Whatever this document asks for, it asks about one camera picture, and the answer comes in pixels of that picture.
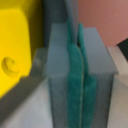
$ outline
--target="yellow object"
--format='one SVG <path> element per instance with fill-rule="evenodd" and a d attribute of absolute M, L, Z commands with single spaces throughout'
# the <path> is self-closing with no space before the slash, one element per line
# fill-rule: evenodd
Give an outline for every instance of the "yellow object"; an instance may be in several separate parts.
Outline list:
<path fill-rule="evenodd" d="M 29 75 L 43 46 L 42 0 L 0 0 L 0 98 Z"/>

